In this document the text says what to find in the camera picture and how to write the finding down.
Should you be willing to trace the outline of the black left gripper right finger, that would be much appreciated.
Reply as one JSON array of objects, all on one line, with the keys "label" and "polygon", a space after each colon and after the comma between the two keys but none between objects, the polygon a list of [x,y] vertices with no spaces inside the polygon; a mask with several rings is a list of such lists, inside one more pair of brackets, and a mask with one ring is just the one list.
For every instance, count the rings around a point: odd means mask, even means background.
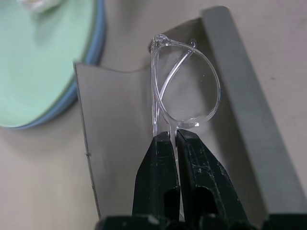
[{"label": "black left gripper right finger", "polygon": [[198,135],[180,129],[176,144],[185,219],[247,219],[227,171]]}]

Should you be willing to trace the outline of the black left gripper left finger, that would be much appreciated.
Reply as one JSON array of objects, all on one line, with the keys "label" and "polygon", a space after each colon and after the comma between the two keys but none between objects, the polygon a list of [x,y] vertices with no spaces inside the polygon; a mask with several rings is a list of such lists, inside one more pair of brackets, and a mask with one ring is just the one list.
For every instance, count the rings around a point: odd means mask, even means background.
[{"label": "black left gripper left finger", "polygon": [[179,219],[180,185],[170,137],[161,132],[137,171],[132,213]]}]

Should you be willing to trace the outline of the clear plastic glasses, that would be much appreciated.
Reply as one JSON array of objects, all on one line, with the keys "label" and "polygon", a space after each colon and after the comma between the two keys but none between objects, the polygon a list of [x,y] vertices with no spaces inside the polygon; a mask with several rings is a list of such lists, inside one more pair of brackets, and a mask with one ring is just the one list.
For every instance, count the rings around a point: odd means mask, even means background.
[{"label": "clear plastic glasses", "polygon": [[220,80],[195,39],[183,43],[155,35],[150,57],[153,135],[168,133],[178,166],[177,131],[207,126],[220,104]]}]

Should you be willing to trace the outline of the grey glasses case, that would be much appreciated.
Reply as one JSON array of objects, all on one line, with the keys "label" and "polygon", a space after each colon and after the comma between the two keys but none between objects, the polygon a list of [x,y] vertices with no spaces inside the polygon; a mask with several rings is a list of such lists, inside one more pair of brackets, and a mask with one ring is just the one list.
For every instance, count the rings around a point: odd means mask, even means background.
[{"label": "grey glasses case", "polygon": [[[216,6],[165,33],[195,39],[221,85],[217,112],[191,131],[223,165],[252,215],[307,214],[307,197],[260,87],[231,12]],[[137,171],[152,142],[151,61],[123,72],[74,66],[98,215],[132,214]]]}]

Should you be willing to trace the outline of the blue plate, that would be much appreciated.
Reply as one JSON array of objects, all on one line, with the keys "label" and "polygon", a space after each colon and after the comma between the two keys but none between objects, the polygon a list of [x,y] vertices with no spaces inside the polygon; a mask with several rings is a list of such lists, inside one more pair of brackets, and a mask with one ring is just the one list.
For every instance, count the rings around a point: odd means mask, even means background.
[{"label": "blue plate", "polygon": [[[104,49],[105,35],[106,35],[106,15],[105,15],[105,0],[94,0],[95,2],[95,16],[94,16],[94,30],[90,39],[88,49],[84,58],[85,64],[97,65],[101,59],[101,52]],[[42,125],[51,121],[65,110],[67,110],[77,99],[77,83],[75,80],[66,90],[63,96],[52,106],[46,113],[40,116],[35,121],[16,127],[15,129],[27,129]]]}]

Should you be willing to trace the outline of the green plate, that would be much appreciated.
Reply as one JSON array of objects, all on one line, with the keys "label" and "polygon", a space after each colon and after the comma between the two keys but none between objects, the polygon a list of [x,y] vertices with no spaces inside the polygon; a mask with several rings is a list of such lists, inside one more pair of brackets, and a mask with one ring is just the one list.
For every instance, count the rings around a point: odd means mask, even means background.
[{"label": "green plate", "polygon": [[0,127],[45,114],[72,83],[93,36],[97,0],[62,0],[42,13],[0,0]]}]

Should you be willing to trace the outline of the crumpled clear plastic wrap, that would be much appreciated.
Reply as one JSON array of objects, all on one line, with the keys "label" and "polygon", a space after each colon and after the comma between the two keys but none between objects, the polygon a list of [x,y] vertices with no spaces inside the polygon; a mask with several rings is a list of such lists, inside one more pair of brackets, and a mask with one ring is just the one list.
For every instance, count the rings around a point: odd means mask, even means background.
[{"label": "crumpled clear plastic wrap", "polygon": [[17,2],[30,12],[45,12],[58,5],[63,0],[17,0]]}]

